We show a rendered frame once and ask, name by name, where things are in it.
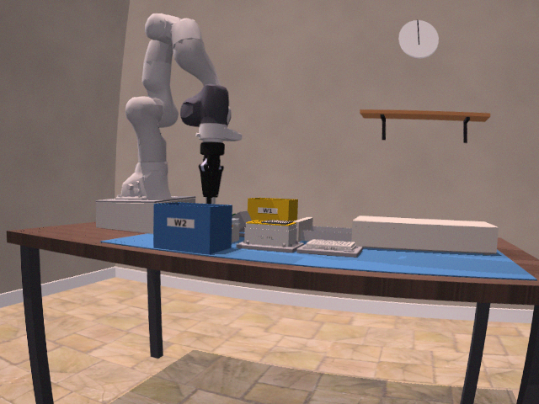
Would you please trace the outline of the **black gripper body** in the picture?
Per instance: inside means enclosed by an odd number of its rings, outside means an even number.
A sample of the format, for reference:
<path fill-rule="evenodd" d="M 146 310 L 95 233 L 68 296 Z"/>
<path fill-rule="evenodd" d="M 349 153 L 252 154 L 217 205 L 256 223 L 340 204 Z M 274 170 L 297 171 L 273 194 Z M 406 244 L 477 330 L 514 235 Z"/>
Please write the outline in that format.
<path fill-rule="evenodd" d="M 220 156 L 224 155 L 225 144 L 220 142 L 201 142 L 200 154 L 204 155 L 203 162 L 207 158 L 209 172 L 212 173 L 212 162 L 220 162 Z"/>

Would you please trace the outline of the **blue bench mat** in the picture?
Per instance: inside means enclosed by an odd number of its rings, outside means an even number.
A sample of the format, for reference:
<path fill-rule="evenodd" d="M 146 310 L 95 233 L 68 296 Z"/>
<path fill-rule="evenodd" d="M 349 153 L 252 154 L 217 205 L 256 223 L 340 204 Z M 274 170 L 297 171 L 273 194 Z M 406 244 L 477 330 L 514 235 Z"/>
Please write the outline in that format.
<path fill-rule="evenodd" d="M 536 278 L 506 257 L 499 250 L 497 250 L 497 254 L 483 255 L 479 253 L 428 252 L 364 247 L 357 258 L 351 258 L 297 253 L 296 251 L 291 253 L 236 248 L 236 244 L 243 242 L 243 240 L 244 237 L 239 237 L 239 241 L 232 242 L 232 248 L 210 255 L 154 248 L 153 234 L 149 235 L 149 233 L 100 242 L 213 258 L 228 258 L 251 262 L 276 263 L 314 268 L 332 268 L 391 274 L 537 281 Z"/>

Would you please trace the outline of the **blue open-top bin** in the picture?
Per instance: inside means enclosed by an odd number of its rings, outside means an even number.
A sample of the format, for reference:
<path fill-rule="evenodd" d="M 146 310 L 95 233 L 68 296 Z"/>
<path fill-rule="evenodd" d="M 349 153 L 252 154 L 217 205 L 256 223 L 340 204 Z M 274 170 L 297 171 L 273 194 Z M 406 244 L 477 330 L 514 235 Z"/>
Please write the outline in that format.
<path fill-rule="evenodd" d="M 153 247 L 209 255 L 232 248 L 232 205 L 154 204 Z"/>

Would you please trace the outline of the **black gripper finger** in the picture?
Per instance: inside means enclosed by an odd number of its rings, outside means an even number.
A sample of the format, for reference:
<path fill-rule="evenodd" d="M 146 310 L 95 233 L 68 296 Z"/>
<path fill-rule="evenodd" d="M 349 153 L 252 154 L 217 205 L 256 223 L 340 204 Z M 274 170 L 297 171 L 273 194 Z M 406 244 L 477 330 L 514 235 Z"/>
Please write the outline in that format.
<path fill-rule="evenodd" d="M 219 167 L 220 167 L 220 169 L 219 169 Z M 216 198 L 218 197 L 218 194 L 219 194 L 219 188 L 220 188 L 220 183 L 221 183 L 221 174 L 222 174 L 223 168 L 224 168 L 223 166 L 220 166 L 220 162 L 216 162 L 216 174 L 215 174 L 215 177 L 214 177 L 215 204 L 216 204 Z"/>
<path fill-rule="evenodd" d="M 216 161 L 212 162 L 212 173 L 209 173 L 209 167 L 207 166 L 207 158 L 202 164 L 199 164 L 201 186 L 203 197 L 205 197 L 206 204 L 215 204 L 214 197 L 214 175 L 216 174 Z M 211 179 L 211 181 L 210 181 Z"/>

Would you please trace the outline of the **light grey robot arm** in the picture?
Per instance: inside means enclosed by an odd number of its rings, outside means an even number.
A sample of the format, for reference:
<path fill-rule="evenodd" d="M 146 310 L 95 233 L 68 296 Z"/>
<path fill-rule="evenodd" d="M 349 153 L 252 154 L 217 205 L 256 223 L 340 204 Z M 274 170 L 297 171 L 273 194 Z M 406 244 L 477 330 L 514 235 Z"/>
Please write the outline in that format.
<path fill-rule="evenodd" d="M 145 33 L 152 39 L 142 73 L 147 97 L 132 98 L 125 107 L 126 118 L 136 132 L 139 162 L 115 199 L 172 198 L 168 188 L 167 142 L 159 130 L 174 125 L 179 116 L 170 91 L 172 55 L 182 69 L 205 85 L 183 102 L 182 121 L 190 126 L 200 125 L 196 136 L 203 142 L 242 140 L 241 133 L 227 128 L 232 118 L 228 91 L 221 86 L 216 68 L 205 51 L 199 25 L 193 19 L 154 13 L 147 19 Z"/>

